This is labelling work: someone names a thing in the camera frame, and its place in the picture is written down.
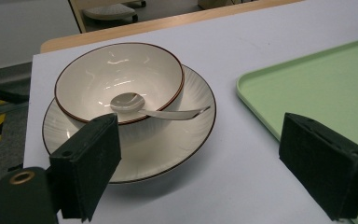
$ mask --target white ceramic spoon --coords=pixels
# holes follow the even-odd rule
[[[210,108],[210,106],[206,106],[200,109],[187,111],[150,111],[142,109],[144,105],[144,97],[134,92],[122,93],[113,98],[110,102],[110,107],[117,113],[138,112],[153,118],[172,120],[193,119]]]

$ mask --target white ceramic plate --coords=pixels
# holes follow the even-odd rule
[[[122,160],[111,183],[128,183],[170,171],[196,153],[211,133],[216,118],[216,104],[208,83],[195,71],[184,66],[185,86],[180,110],[210,105],[211,108],[191,120],[172,121],[163,132],[140,143],[124,146]],[[52,153],[84,123],[65,115],[52,101],[43,123],[43,140]]]

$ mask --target bowl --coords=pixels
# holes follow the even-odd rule
[[[166,49],[121,43],[92,50],[71,62],[59,75],[54,94],[65,114],[88,122],[113,113],[111,100],[125,92],[142,95],[146,110],[174,110],[184,82],[181,63]],[[119,125],[148,119],[137,112],[117,117]]]

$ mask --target table surface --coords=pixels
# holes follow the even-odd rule
[[[92,223],[331,223],[279,160],[279,143],[237,96],[236,81],[356,40],[358,1],[306,0],[35,55],[24,166],[49,167],[41,130],[62,69],[101,46],[145,42],[205,78],[216,98],[216,122],[202,148],[177,168],[109,185]]]

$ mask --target light green tray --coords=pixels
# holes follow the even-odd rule
[[[237,91],[278,140],[290,112],[358,144],[358,41],[245,74]]]

